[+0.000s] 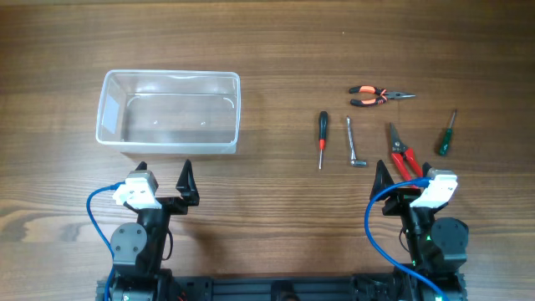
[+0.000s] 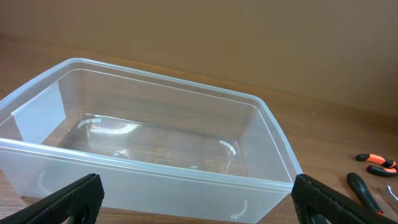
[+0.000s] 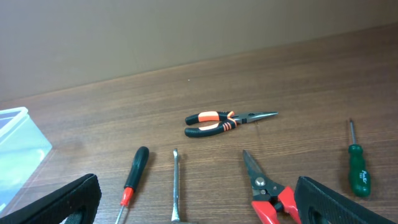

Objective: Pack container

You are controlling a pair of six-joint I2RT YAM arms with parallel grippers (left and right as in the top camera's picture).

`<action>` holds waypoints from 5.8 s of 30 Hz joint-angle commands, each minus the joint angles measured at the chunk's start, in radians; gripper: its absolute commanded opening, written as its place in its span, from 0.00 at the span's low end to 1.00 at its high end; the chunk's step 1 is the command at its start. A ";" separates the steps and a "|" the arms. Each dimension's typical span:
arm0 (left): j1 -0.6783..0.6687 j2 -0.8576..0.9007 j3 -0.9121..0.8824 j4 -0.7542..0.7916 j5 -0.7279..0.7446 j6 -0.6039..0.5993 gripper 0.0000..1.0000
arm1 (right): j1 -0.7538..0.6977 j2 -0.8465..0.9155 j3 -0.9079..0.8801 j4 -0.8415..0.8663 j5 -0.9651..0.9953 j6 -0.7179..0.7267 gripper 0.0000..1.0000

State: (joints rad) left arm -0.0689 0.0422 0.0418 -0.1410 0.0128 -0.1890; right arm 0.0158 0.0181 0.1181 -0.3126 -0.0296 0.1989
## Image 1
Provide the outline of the red handled snips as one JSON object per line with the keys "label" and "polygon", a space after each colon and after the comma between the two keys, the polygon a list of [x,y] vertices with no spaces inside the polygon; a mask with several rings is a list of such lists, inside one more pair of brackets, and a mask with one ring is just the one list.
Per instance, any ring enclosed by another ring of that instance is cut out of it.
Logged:
{"label": "red handled snips", "polygon": [[400,139],[399,133],[393,123],[390,123],[391,158],[395,163],[401,177],[405,181],[412,179],[405,164],[408,164],[417,177],[423,177],[423,170],[415,158],[415,152]]}

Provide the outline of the black red screwdriver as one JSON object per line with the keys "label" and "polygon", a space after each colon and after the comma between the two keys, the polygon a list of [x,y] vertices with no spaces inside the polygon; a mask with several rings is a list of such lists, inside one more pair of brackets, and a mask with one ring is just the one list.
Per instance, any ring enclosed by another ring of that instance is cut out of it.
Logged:
{"label": "black red screwdriver", "polygon": [[327,140],[327,129],[328,129],[329,115],[327,111],[321,111],[318,118],[318,146],[319,146],[319,159],[318,159],[318,168],[321,170],[323,166],[323,156],[324,149],[326,146]]}

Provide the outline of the orange black needle-nose pliers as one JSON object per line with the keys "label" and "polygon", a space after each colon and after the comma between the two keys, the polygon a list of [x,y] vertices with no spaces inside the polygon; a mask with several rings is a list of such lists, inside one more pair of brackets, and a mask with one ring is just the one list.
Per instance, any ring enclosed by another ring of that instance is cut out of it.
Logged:
{"label": "orange black needle-nose pliers", "polygon": [[371,85],[359,85],[349,89],[350,94],[360,95],[349,103],[356,107],[373,107],[387,103],[389,100],[414,98],[415,94],[392,91]]}

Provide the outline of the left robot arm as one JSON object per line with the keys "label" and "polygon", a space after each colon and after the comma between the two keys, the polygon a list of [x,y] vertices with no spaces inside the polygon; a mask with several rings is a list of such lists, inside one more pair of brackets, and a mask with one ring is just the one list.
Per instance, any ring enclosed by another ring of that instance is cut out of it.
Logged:
{"label": "left robot arm", "polygon": [[137,218],[120,225],[112,234],[113,266],[104,285],[104,300],[187,299],[172,271],[161,264],[171,257],[164,254],[165,248],[173,249],[171,216],[186,215],[200,201],[191,162],[185,161],[176,183],[179,196],[157,197],[158,187],[152,171],[141,162],[115,189],[116,203]]}

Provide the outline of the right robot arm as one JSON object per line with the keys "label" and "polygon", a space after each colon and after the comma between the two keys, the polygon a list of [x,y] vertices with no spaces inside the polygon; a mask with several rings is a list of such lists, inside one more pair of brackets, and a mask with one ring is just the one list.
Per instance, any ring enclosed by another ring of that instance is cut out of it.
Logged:
{"label": "right robot arm", "polygon": [[[374,249],[394,265],[392,300],[466,300],[466,281],[459,272],[466,262],[469,228],[453,217],[437,218],[448,205],[457,186],[452,171],[424,164],[425,175],[395,183],[383,161],[378,161],[369,204],[364,213],[364,231]],[[382,214],[402,221],[411,263],[393,259],[374,239],[369,216],[382,201]]]}

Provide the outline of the clear plastic container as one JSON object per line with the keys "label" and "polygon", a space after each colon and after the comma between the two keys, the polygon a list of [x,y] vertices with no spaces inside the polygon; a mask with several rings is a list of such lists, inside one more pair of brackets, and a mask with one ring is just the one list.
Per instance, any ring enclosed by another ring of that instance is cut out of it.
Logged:
{"label": "clear plastic container", "polygon": [[241,108],[234,72],[112,69],[99,96],[95,139],[129,154],[233,154]]}

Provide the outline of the green handled screwdriver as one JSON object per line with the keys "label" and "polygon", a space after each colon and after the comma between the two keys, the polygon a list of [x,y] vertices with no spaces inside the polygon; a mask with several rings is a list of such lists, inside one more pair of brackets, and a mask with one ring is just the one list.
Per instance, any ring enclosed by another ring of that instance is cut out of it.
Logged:
{"label": "green handled screwdriver", "polygon": [[449,124],[446,127],[446,131],[445,131],[445,133],[444,133],[444,135],[442,137],[441,146],[439,148],[439,155],[440,156],[446,156],[447,153],[448,153],[448,150],[449,150],[449,147],[450,147],[450,143],[451,143],[451,137],[452,137],[452,133],[453,133],[453,125],[455,123],[456,115],[457,115],[457,109],[454,109],[453,112],[452,112]]}

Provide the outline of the silver L-shaped socket wrench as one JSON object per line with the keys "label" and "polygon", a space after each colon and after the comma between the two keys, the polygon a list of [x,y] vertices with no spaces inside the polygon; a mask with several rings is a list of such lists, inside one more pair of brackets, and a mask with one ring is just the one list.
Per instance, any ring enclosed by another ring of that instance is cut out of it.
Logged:
{"label": "silver L-shaped socket wrench", "polygon": [[348,139],[349,139],[349,147],[350,147],[350,164],[353,167],[366,167],[367,162],[359,160],[357,158],[355,147],[354,147],[354,137],[353,137],[353,131],[352,131],[351,118],[349,116],[346,117],[346,123],[347,123]]}

